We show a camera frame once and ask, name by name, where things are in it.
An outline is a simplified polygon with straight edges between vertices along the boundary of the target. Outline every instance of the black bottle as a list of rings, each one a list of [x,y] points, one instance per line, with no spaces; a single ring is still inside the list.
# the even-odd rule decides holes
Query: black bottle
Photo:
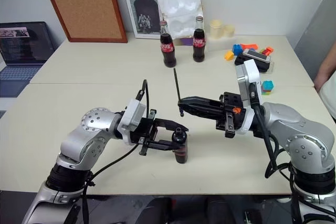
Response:
[[[193,58],[196,62],[202,62],[204,60],[204,48],[205,48],[205,35],[203,27],[203,17],[196,17],[196,27],[194,31],[193,39],[194,54]]]
[[[168,31],[167,21],[160,21],[160,27],[160,42],[161,51],[163,54],[163,62],[166,67],[172,68],[176,66],[175,47],[173,44],[172,36],[170,36]]]
[[[187,133],[177,127],[172,135],[172,141],[180,145],[179,149],[173,150],[176,161],[180,164],[186,163],[188,159]]]

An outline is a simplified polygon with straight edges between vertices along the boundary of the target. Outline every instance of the person's arm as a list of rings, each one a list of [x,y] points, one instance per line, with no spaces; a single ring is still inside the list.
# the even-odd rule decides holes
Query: person's arm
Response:
[[[327,54],[326,58],[322,62],[319,72],[315,77],[314,86],[317,92],[320,91],[323,84],[328,81],[330,76],[336,69],[336,42],[331,47],[329,53]]]

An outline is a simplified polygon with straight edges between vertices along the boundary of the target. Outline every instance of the laptop screen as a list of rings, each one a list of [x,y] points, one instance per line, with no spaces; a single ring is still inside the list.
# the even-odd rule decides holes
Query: laptop screen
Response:
[[[0,23],[0,52],[8,66],[42,65],[54,51],[45,22]]]

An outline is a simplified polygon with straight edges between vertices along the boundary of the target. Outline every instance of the yellow toy block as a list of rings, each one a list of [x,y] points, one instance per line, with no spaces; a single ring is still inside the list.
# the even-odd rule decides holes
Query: yellow toy block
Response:
[[[262,95],[270,95],[270,94],[271,94],[271,91],[262,91],[261,94],[262,94]]]
[[[232,51],[228,51],[226,54],[225,54],[225,59],[226,60],[233,60],[233,57],[234,57],[234,54]]]

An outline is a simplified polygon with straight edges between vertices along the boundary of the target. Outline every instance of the dark floor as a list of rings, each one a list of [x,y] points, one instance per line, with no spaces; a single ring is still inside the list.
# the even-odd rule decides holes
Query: dark floor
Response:
[[[19,224],[31,201],[34,193],[19,193],[0,191],[0,224]],[[154,198],[159,196],[107,196],[100,200],[89,199],[90,223],[110,224],[115,222],[135,223],[140,212]],[[204,195],[173,195],[176,200],[173,209],[175,224],[207,223],[204,217]],[[268,199],[261,203],[255,202],[253,196],[225,195],[236,219],[236,223],[244,223],[243,212],[246,209],[258,209],[263,224],[291,223],[290,203],[279,203]],[[82,223],[81,212],[77,223]]]

